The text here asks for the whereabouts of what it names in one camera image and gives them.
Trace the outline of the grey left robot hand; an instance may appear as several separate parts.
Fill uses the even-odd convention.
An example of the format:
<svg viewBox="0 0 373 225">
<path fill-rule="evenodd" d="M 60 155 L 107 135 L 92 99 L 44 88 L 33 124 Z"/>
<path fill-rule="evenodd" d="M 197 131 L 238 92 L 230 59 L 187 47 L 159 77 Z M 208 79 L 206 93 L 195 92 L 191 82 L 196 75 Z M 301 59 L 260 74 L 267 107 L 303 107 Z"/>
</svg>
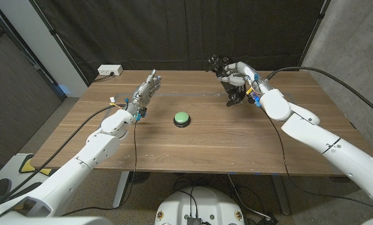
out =
<svg viewBox="0 0 373 225">
<path fill-rule="evenodd" d="M 151 98 L 159 90 L 160 86 L 161 77 L 156 76 L 156 70 L 153 69 L 146 80 L 135 89 L 126 111 L 133 116 L 136 115 L 137 112 L 149 104 Z"/>
</svg>

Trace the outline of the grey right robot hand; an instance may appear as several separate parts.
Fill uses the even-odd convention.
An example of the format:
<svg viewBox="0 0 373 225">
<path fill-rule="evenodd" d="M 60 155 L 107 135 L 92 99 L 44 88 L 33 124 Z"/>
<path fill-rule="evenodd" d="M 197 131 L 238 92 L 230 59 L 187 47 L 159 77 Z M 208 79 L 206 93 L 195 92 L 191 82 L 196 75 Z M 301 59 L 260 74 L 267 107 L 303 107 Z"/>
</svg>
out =
<svg viewBox="0 0 373 225">
<path fill-rule="evenodd" d="M 243 86 L 248 83 L 253 90 L 258 91 L 258 72 L 250 65 L 239 61 L 228 64 L 224 67 L 225 75 L 217 77 L 217 80 L 224 83 L 229 83 L 233 86 Z"/>
</svg>

